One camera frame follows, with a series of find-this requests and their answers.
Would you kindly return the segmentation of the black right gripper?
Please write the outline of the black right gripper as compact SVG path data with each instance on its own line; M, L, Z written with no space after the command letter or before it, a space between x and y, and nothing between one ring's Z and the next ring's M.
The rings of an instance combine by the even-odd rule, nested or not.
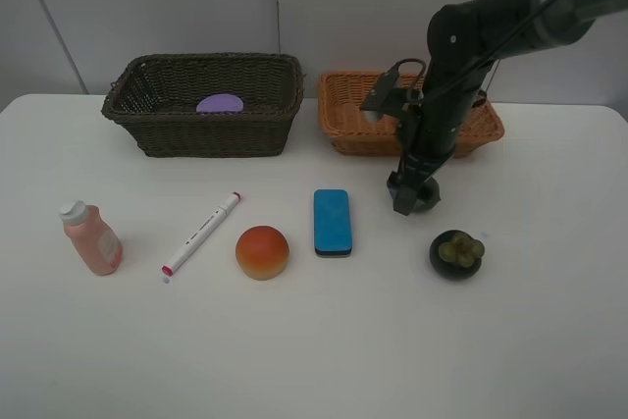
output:
M396 213L408 216L426 211L421 190L424 181L452 156L477 94L478 89L453 89L420 106L411 106L399 121L401 157L387 180Z

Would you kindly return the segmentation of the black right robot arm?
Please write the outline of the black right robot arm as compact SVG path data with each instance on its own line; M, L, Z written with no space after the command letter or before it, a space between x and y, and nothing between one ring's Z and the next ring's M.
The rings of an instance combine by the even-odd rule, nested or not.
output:
M364 111L398 120L401 156L387 187L395 212L425 212L440 200L435 172L455 142L493 64L579 41L596 19L622 12L627 0L472 0L432 17L430 62L407 87L400 62L380 75Z

